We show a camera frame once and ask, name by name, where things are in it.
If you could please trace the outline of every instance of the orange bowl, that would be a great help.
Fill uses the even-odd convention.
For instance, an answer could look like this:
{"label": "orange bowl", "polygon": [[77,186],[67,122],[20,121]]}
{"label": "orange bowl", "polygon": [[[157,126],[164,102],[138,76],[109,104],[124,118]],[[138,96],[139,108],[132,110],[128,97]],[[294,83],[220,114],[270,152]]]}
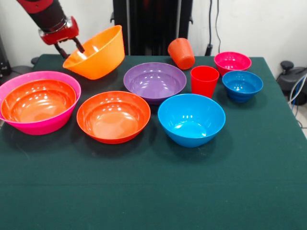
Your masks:
{"label": "orange bowl", "polygon": [[76,101],[76,92],[59,80],[35,80],[12,90],[1,103],[2,116],[14,122],[36,122],[57,116]]}
{"label": "orange bowl", "polygon": [[136,137],[150,119],[148,103],[122,91],[97,94],[79,108],[77,122],[90,137],[106,144],[120,144]]}
{"label": "orange bowl", "polygon": [[63,67],[88,79],[96,80],[113,71],[124,59],[121,25],[112,26],[83,44],[85,51],[75,50]]}

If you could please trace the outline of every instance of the tipped over orange cup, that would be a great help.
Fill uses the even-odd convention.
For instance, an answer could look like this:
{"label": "tipped over orange cup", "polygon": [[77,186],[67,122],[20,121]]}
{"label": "tipped over orange cup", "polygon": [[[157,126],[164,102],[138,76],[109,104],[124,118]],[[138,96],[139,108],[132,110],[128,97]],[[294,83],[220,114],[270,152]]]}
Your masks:
{"label": "tipped over orange cup", "polygon": [[195,63],[190,42],[185,38],[177,38],[168,46],[168,53],[180,69],[189,69]]}

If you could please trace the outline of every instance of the cup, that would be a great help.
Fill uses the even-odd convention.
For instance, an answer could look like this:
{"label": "cup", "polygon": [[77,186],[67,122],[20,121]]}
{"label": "cup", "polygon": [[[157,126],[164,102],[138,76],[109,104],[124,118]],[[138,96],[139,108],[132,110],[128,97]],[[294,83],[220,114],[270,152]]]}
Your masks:
{"label": "cup", "polygon": [[168,46],[168,53],[180,69],[189,69],[195,63],[195,57],[189,41],[177,38]]}
{"label": "cup", "polygon": [[212,98],[219,72],[210,66],[197,66],[191,70],[192,93]]}

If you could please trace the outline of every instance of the large pink bowl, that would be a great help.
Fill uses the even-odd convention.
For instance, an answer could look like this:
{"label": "large pink bowl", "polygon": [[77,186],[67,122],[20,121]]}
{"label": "large pink bowl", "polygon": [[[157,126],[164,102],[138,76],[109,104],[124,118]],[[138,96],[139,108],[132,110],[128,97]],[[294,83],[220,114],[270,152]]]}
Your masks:
{"label": "large pink bowl", "polygon": [[247,70],[251,66],[250,58],[237,52],[219,53],[214,62],[221,76],[233,70]]}
{"label": "large pink bowl", "polygon": [[44,135],[48,133],[52,133],[60,128],[62,128],[67,121],[69,120],[80,96],[81,96],[81,87],[78,81],[65,74],[55,71],[38,71],[38,72],[32,72],[32,73],[26,73],[23,75],[20,75],[16,78],[13,78],[3,85],[0,86],[0,104],[2,103],[2,100],[6,97],[8,93],[10,93],[13,89],[16,87],[28,83],[30,81],[40,80],[40,79],[53,79],[65,82],[69,84],[76,92],[76,101],[75,103],[66,111],[63,113],[52,117],[47,120],[43,121],[37,121],[37,122],[31,122],[31,123],[22,123],[22,122],[12,122],[9,120],[6,120],[3,118],[1,112],[0,112],[0,119],[7,122],[11,126],[15,127],[16,129],[29,134],[29,135]]}

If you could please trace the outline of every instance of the white wall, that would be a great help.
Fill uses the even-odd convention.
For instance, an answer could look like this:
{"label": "white wall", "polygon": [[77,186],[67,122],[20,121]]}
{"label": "white wall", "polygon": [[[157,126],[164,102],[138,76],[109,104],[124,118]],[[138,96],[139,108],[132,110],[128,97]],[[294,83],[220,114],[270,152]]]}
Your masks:
{"label": "white wall", "polygon": [[[212,22],[215,22],[216,0],[213,0]],[[79,40],[113,25],[109,22],[112,0],[61,0],[67,16],[73,15],[80,29]],[[209,41],[209,0],[194,0],[194,24],[189,27],[189,40],[195,55],[203,55]],[[233,50],[248,56],[265,57],[276,76],[279,63],[289,59],[296,66],[307,66],[307,1],[304,0],[220,0],[218,30],[221,51]],[[29,65],[30,59],[43,53],[57,53],[37,33],[37,26],[16,0],[0,0],[0,34],[11,65]],[[213,23],[213,53],[218,40]],[[74,42],[61,46],[75,49]]]}
{"label": "white wall", "polygon": [[[212,55],[216,55],[216,0],[213,2]],[[193,0],[194,24],[189,27],[189,40],[195,55],[203,55],[209,42],[209,3],[209,0]],[[307,66],[306,9],[305,0],[220,0],[217,28],[222,40],[221,52],[265,57],[275,77],[281,71],[282,60]]]}

